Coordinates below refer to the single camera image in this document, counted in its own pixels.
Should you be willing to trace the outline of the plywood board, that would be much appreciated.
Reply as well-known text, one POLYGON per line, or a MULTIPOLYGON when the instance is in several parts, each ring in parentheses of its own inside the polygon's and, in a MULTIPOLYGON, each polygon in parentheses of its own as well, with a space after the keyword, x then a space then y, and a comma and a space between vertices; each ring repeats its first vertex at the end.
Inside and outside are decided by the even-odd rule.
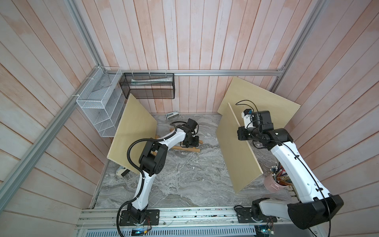
POLYGON ((274 128, 284 128, 301 107, 286 98, 276 95, 243 79, 234 77, 217 110, 223 114, 230 104, 239 123, 243 122, 241 113, 250 107, 259 111, 269 111, 274 128))
POLYGON ((138 139, 155 138, 157 121, 144 106, 130 94, 121 116, 107 158, 139 174, 127 159, 129 146, 138 139))
POLYGON ((248 141, 238 139, 239 127, 232 106, 228 104, 216 129, 216 136, 236 194, 263 174, 248 141))

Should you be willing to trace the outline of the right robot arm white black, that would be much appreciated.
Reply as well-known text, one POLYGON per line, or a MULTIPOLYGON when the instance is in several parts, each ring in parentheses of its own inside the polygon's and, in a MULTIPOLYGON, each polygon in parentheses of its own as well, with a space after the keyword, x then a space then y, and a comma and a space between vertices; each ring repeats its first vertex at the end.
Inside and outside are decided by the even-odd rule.
POLYGON ((291 220, 302 230, 331 223, 344 202, 339 195, 332 195, 313 174, 287 130, 273 127, 269 111, 246 109, 241 116, 244 125, 238 128, 238 139, 259 142, 271 151, 292 181, 300 200, 285 203, 269 198, 257 199, 252 203, 255 217, 262 214, 291 220))

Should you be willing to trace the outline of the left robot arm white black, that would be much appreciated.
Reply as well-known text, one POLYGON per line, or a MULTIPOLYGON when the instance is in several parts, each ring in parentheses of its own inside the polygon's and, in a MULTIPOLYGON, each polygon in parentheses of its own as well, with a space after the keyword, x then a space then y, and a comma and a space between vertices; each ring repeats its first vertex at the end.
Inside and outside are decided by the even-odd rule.
POLYGON ((195 120, 190 118, 188 121, 174 121, 170 125, 174 130, 165 137, 139 139, 127 150, 127 160, 140 173, 135 195, 125 205, 126 212, 136 223, 142 223, 146 218, 149 194, 155 177, 163 170, 168 151, 179 143, 186 148, 196 148, 199 145, 199 125, 195 120), (139 158, 139 165, 136 165, 131 159, 131 150, 142 142, 145 147, 139 158))

